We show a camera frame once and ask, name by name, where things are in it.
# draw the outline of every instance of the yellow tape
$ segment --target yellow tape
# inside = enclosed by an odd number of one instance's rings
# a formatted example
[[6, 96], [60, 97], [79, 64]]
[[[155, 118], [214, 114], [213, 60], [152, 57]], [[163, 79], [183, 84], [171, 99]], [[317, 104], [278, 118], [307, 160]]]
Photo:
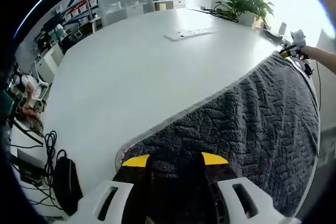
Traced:
[[204, 158], [204, 164], [205, 165], [221, 165], [221, 164], [228, 164], [229, 162], [218, 155], [202, 152], [203, 158]]
[[149, 154], [130, 158], [129, 160], [126, 160], [122, 164], [122, 166], [146, 167], [146, 162], [147, 162], [148, 157], [149, 157]]
[[287, 53], [286, 51], [282, 52], [280, 55], [281, 55], [283, 58], [287, 58], [287, 57], [289, 57], [289, 55], [288, 55], [288, 53]]

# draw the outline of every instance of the white table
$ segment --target white table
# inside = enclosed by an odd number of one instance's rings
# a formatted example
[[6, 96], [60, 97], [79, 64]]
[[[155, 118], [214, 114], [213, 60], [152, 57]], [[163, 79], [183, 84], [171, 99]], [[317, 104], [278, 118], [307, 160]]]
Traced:
[[[165, 33], [219, 27], [172, 42]], [[55, 76], [45, 133], [58, 134], [83, 193], [115, 175], [122, 144], [243, 77], [277, 49], [244, 27], [188, 9], [152, 12], [69, 49]]]

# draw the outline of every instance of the black device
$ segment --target black device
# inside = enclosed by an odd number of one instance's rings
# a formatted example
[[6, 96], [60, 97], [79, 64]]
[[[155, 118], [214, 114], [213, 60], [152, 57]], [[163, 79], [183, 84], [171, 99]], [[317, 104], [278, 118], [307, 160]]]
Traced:
[[48, 33], [43, 34], [36, 42], [37, 47], [40, 52], [43, 52], [44, 50], [50, 50], [50, 40], [51, 36]]
[[52, 184], [63, 211], [69, 216], [73, 215], [77, 211], [78, 201], [83, 197], [83, 193], [79, 186], [76, 165], [66, 155], [56, 161]]

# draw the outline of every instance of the window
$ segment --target window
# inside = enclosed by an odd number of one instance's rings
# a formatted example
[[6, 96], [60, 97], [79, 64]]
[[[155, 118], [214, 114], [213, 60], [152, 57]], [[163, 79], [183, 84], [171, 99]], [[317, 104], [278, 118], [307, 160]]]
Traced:
[[281, 22], [287, 24], [285, 37], [290, 39], [290, 32], [302, 29], [308, 45], [316, 46], [321, 28], [334, 31], [326, 12], [319, 0], [270, 0], [274, 3], [274, 17], [267, 16], [271, 30], [277, 32]]

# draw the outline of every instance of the power strip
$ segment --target power strip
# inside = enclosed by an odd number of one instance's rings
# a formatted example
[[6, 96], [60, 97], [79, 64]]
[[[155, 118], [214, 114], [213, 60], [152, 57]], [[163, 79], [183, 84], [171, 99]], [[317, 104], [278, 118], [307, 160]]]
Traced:
[[219, 30], [218, 27], [210, 27], [210, 28], [203, 28], [203, 29], [195, 29], [195, 30], [180, 30], [175, 31], [169, 34], [163, 35], [163, 37], [172, 40], [172, 41], [179, 41], [182, 39], [187, 39], [191, 37], [196, 37], [205, 34], [214, 34]]

